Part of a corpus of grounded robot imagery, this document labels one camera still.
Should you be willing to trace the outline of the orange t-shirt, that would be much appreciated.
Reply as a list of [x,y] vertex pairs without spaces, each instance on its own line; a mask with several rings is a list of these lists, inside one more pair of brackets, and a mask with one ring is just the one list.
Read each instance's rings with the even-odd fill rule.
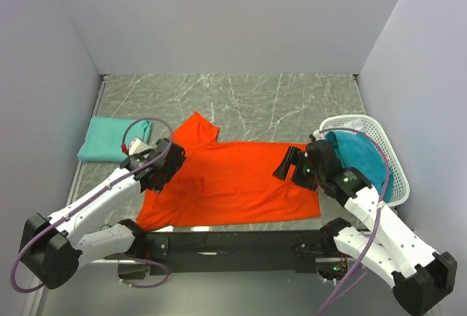
[[223,226],[320,216],[318,194],[274,177],[288,143],[219,142],[219,129],[197,112],[174,132],[186,159],[160,193],[147,190],[136,218],[164,226]]

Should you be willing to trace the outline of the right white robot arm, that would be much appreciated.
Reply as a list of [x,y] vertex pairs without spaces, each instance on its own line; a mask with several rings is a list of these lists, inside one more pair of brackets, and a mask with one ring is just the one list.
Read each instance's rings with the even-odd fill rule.
[[382,278],[401,307],[410,315],[424,315],[454,289],[457,261],[426,244],[380,201],[377,189],[356,168],[344,168],[330,142],[309,143],[305,150],[289,147],[274,171],[309,190],[325,193],[354,215],[371,231],[364,236],[348,221],[338,217],[320,229],[320,248],[336,257],[352,257]]

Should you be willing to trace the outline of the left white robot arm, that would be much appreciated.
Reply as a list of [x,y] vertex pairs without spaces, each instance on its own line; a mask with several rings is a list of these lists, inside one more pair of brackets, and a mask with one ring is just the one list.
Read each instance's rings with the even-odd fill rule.
[[146,263],[146,231],[131,219],[92,232],[108,211],[139,193],[163,190],[185,161],[185,150],[170,139],[155,147],[134,140],[128,156],[98,186],[48,216],[39,213],[25,222],[17,263],[22,263],[43,287],[56,289],[81,267],[112,255]]

